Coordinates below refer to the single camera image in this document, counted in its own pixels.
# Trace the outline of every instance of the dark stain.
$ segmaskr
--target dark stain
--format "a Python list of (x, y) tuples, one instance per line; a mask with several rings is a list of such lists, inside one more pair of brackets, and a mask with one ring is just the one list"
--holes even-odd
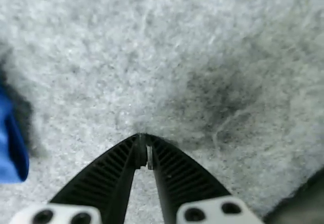
[(72, 71), (73, 74), (78, 75), (79, 72), (80, 72), (80, 67), (78, 67), (77, 65), (72, 65), (71, 66), (71, 71)]
[[(1, 48), (10, 48), (6, 43), (0, 42)], [(11, 85), (7, 83), (7, 73), (5, 65), (10, 63), (13, 59), (13, 50), (8, 49), (0, 54), (0, 82), (14, 106), (14, 115), (18, 122), (21, 134), (32, 157), (38, 157), (39, 148), (34, 147), (34, 142), (31, 140), (33, 133), (31, 127), (31, 116), (33, 114), (32, 105)]]
[(261, 93), (261, 86), (255, 84), (251, 78), (247, 78), (240, 71), (235, 60), (227, 59), (222, 65), (215, 60), (210, 60), (207, 66), (193, 71), (189, 75), (185, 94), (173, 99), (170, 106), (175, 109), (175, 114), (185, 118), (190, 112), (195, 111), (194, 118), (187, 118), (191, 122), (199, 121), (200, 128), (206, 139), (202, 143), (188, 141), (182, 146), (183, 149), (193, 150), (197, 147), (213, 148), (212, 134), (223, 124), (225, 127), (217, 134), (217, 141), (221, 144), (231, 142), (240, 125), (250, 117), (250, 113), (242, 113), (235, 117), (238, 111), (244, 110), (254, 104)]

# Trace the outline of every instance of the small metal object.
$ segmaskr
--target small metal object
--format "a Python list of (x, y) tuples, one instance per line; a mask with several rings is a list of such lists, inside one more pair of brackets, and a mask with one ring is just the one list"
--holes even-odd
[(153, 170), (153, 153), (152, 146), (146, 146), (147, 149), (147, 168)]

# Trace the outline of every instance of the carpet fiber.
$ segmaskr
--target carpet fiber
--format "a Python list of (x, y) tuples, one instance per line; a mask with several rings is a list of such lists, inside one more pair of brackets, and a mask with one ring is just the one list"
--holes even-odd
[[(176, 142), (265, 215), (324, 165), (323, 5), (0, 0), (31, 155), (28, 180), (0, 186), (0, 223), (136, 132)], [(162, 223), (153, 174), (133, 185), (126, 223)]]

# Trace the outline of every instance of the blue fabric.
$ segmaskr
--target blue fabric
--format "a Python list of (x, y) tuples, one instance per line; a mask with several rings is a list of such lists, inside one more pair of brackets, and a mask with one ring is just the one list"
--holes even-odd
[(29, 169), (28, 153), (13, 115), (13, 106), (0, 89), (0, 183), (20, 183)]

